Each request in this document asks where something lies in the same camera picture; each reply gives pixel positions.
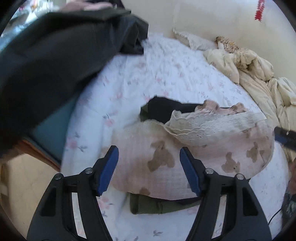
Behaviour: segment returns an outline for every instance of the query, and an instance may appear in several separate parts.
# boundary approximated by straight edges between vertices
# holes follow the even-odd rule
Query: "wire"
[[[270,224],[270,222],[272,221],[272,219],[275,217],[275,215],[277,215],[280,212],[281,208],[272,216],[272,218],[269,220],[268,225]]]

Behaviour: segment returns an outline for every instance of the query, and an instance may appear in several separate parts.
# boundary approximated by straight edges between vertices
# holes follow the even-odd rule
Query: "wall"
[[[296,84],[296,33],[272,0],[266,0],[262,22],[255,21],[257,0],[122,0],[149,22],[149,30],[172,37],[171,29],[214,40],[222,35],[269,60],[275,77]]]

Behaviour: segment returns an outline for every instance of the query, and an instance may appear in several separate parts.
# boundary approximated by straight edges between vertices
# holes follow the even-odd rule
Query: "white bed sheet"
[[[140,107],[155,95],[192,103],[211,99],[222,107],[241,102],[261,111],[241,86],[209,65],[201,51],[159,34],[150,34],[143,45],[142,56],[115,56],[79,97],[68,127],[62,162],[65,176],[92,167],[101,149],[110,146],[112,130],[139,121]],[[281,207],[288,176],[285,155],[276,143],[271,162],[250,181],[268,221]],[[223,226],[225,201],[222,197],[214,237]],[[197,206],[162,215],[133,215],[128,194],[112,186],[98,202],[116,241],[184,241],[198,210]],[[73,210],[78,234],[85,237],[75,198]],[[270,228],[273,237],[280,231],[280,214]]]

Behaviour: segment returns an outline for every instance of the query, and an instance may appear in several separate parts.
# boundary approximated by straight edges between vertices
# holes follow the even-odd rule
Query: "green garment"
[[[164,200],[141,194],[130,193],[132,214],[164,214],[171,213],[200,204],[201,198],[187,198],[181,200]]]

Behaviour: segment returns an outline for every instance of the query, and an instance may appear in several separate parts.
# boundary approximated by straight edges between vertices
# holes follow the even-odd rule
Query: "metal bolt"
[[[244,175],[243,174],[237,174],[237,179],[238,180],[244,180]]]
[[[54,176],[54,179],[55,179],[55,180],[59,180],[59,179],[62,178],[62,176],[63,176],[62,173],[57,173],[57,174]]]
[[[88,167],[84,171],[85,171],[86,174],[91,174],[93,169],[91,167]]]
[[[207,169],[205,170],[205,172],[206,172],[207,174],[213,174],[213,173],[214,173],[214,170],[213,170],[212,168],[207,168]]]

